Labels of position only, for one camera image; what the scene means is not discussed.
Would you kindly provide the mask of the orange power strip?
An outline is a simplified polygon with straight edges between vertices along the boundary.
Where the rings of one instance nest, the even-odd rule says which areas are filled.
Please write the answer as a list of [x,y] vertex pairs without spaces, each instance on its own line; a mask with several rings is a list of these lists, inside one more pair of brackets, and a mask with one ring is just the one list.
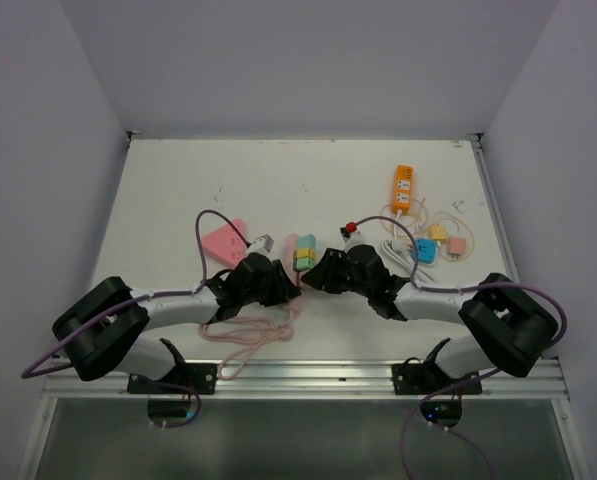
[[391,211],[394,214],[409,212],[413,197],[414,169],[408,165],[398,165],[393,180]]

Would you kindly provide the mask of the long pink power strip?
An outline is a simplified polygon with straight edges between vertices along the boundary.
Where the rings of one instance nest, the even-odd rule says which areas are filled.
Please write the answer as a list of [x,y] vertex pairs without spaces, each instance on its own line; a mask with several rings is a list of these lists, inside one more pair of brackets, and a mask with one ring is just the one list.
[[288,235],[283,243],[282,262],[288,277],[297,287],[301,283],[301,274],[294,269],[294,251],[296,249],[299,236],[295,233]]

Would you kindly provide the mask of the pink triangular socket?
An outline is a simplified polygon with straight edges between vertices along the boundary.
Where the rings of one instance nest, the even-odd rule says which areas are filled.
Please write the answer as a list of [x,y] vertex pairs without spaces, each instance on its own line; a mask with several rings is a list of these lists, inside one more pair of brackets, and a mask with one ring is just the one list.
[[210,259],[227,268],[235,268],[247,250],[244,241],[227,224],[204,235],[201,244]]

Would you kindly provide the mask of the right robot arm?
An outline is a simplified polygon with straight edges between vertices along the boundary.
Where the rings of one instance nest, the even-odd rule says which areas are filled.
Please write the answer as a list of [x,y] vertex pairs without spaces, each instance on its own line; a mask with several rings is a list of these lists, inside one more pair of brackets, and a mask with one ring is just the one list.
[[439,393],[481,370],[526,377],[567,326],[562,308],[550,313],[537,302],[539,291],[502,274],[491,273],[469,287],[418,284],[390,273],[368,244],[327,249],[302,280],[329,294],[361,295],[385,319],[464,325],[468,336],[441,341],[417,366],[417,378]]

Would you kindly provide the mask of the green cube plug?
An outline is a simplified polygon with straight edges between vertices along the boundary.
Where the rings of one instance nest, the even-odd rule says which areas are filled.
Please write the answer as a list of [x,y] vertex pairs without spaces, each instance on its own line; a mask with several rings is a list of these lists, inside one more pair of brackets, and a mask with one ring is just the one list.
[[315,267],[317,260],[311,257],[295,258],[293,260],[293,270],[296,272],[306,272]]

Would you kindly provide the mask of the blue plug adapter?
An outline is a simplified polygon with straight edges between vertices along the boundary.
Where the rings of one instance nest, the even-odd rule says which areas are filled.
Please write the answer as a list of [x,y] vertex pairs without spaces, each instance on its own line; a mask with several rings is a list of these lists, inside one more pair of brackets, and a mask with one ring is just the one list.
[[437,244],[428,238],[418,238],[416,240],[418,251],[418,261],[425,265],[431,265],[437,257]]

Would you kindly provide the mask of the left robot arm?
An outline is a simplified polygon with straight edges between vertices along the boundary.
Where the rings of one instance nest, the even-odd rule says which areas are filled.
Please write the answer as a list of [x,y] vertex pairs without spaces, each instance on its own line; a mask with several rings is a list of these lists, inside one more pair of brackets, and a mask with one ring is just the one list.
[[186,379],[182,357],[159,343],[140,346],[147,330],[178,324],[214,324],[236,317],[250,304],[274,307],[301,295],[279,260],[252,253],[232,270],[205,280],[199,291],[149,292],[112,276],[88,292],[53,324],[71,366],[83,381],[128,371],[129,356],[145,359],[138,375],[163,392],[179,390]]

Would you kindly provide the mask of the yellow charger plug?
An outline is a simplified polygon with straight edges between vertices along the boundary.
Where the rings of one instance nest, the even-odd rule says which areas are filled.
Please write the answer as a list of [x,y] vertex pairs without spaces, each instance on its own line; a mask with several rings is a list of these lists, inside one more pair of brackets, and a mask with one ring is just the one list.
[[438,245],[442,245],[448,241],[448,233],[446,228],[440,224],[433,224],[429,227],[429,239]]

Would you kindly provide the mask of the pink charger plug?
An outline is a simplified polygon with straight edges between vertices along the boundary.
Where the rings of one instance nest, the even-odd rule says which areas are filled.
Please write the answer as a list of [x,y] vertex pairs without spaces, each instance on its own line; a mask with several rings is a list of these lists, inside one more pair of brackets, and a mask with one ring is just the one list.
[[446,244],[446,254],[451,260],[461,259],[467,250],[467,240],[463,237],[450,236]]

